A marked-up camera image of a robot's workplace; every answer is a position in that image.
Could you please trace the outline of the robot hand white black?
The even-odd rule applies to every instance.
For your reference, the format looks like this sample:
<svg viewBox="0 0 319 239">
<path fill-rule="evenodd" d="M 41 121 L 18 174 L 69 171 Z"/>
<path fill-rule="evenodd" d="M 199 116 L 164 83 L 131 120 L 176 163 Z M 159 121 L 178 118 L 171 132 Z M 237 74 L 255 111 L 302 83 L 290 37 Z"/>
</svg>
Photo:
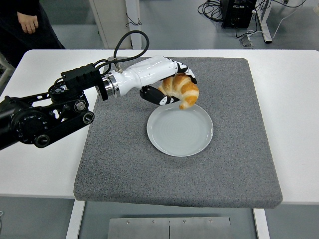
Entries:
<svg viewBox="0 0 319 239">
<path fill-rule="evenodd" d="M 197 81 L 190 68 L 163 56 L 143 60 L 122 73 L 113 70 L 110 80 L 118 97 L 137 88 L 144 100 L 161 106 L 180 101 L 181 110 L 195 105 L 199 97 Z"/>
</svg>

